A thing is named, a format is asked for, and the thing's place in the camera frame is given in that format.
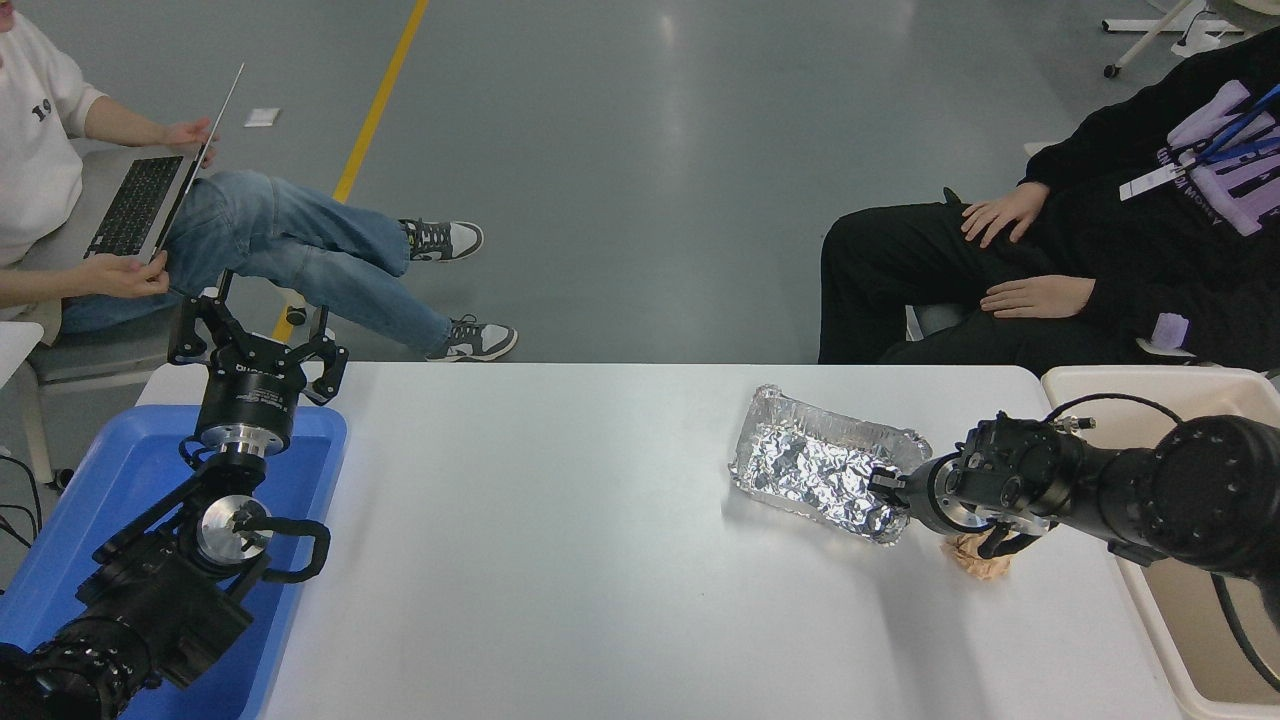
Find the bin-side person's left hand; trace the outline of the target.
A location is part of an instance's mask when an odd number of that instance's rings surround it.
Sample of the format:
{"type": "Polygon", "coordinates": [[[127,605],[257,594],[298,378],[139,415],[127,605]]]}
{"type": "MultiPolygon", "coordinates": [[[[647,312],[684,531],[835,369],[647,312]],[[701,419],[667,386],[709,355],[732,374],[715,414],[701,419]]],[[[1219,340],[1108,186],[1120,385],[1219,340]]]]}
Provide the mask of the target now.
{"type": "Polygon", "coordinates": [[[989,287],[979,309],[996,318],[1064,319],[1079,315],[1089,302],[1096,279],[1074,275],[1036,275],[989,287]]]}

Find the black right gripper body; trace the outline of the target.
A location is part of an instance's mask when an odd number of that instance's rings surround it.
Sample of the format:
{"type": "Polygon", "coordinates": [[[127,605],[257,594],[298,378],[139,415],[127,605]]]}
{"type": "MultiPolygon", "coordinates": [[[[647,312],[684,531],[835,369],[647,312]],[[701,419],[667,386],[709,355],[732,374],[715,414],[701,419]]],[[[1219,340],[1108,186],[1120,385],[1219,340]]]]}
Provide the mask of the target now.
{"type": "Polygon", "coordinates": [[[940,497],[943,493],[936,488],[940,477],[950,469],[957,455],[932,457],[913,470],[902,488],[911,518],[937,534],[957,534],[957,525],[943,511],[940,497]]]}

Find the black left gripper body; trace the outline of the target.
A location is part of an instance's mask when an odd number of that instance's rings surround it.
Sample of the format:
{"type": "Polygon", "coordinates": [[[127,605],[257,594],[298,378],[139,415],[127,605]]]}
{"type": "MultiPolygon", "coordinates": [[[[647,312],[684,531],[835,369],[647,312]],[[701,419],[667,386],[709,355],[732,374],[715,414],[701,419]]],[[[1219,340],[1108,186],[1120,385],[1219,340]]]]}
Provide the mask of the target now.
{"type": "Polygon", "coordinates": [[[210,357],[196,432],[246,425],[289,434],[305,383],[300,364],[287,359],[289,351],[257,334],[230,337],[219,345],[210,357]]]}

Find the laptop person's right hand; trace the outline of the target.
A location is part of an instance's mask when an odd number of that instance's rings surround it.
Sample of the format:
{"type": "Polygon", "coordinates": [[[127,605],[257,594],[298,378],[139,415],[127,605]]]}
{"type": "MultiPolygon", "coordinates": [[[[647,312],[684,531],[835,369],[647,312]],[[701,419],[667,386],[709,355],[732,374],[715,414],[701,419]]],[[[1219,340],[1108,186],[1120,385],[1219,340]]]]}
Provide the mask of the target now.
{"type": "Polygon", "coordinates": [[[146,264],[137,258],[95,255],[79,266],[84,273],[84,292],[115,299],[165,293],[170,288],[166,261],[168,251],[164,250],[146,264]]]}

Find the bin-side person's right hand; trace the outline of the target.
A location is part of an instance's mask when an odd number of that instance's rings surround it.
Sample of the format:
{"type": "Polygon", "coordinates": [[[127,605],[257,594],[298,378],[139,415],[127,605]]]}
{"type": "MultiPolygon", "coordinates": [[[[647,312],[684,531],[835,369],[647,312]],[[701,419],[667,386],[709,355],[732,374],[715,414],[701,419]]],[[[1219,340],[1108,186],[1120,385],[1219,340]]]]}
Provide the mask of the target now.
{"type": "Polygon", "coordinates": [[[1048,196],[1047,184],[1024,182],[1001,197],[974,202],[963,211],[963,237],[978,242],[982,249],[991,246],[1001,234],[1018,242],[1041,214],[1048,196]]]}

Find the laptop person's left hand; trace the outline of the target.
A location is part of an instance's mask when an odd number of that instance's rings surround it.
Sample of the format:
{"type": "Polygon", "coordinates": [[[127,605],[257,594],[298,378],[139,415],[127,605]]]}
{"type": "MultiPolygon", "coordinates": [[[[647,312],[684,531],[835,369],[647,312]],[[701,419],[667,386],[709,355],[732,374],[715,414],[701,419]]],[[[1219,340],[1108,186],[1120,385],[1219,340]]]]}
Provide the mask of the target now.
{"type": "Polygon", "coordinates": [[[198,165],[207,169],[218,154],[218,136],[210,132],[209,118],[164,126],[160,145],[188,158],[200,158],[198,165]]]}

